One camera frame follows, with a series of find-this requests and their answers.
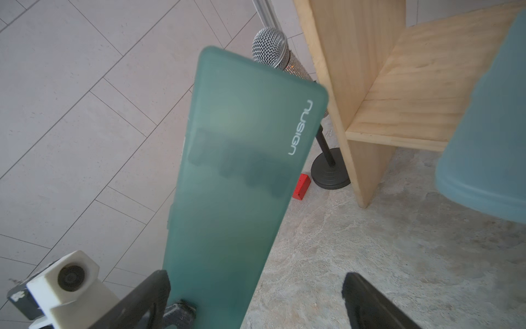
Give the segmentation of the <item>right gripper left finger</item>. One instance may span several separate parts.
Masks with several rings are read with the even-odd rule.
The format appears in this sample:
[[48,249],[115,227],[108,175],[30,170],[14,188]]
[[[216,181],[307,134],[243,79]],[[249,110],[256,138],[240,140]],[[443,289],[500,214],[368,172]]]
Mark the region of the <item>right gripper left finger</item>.
[[171,285],[166,270],[157,270],[90,328],[163,328]]

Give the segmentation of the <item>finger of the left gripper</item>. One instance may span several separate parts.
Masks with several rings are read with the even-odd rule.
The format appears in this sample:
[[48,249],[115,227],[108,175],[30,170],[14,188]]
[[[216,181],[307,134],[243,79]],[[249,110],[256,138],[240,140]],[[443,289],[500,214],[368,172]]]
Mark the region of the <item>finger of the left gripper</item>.
[[179,301],[165,308],[162,318],[162,328],[175,326],[177,329],[191,329],[196,319],[196,308]]

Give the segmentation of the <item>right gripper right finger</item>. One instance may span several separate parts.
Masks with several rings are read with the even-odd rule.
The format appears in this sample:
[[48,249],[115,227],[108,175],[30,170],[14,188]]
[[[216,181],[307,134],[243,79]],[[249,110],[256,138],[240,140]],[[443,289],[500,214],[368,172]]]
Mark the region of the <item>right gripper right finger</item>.
[[342,298],[352,329],[421,329],[402,310],[357,272],[349,272]]

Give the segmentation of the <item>light blue pencil case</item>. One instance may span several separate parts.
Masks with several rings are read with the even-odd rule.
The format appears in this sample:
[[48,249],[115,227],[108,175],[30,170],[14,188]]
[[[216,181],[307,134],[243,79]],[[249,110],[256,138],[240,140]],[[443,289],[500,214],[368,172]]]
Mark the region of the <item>light blue pencil case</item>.
[[438,191],[473,210],[525,223],[525,11],[517,15],[442,153]]

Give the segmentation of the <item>dark green pencil case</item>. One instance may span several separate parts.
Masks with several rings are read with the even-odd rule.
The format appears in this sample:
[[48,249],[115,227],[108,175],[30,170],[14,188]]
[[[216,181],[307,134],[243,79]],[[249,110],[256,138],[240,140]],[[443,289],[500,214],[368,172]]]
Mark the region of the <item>dark green pencil case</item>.
[[194,328],[241,327],[328,100],[320,84],[200,53],[163,262]]

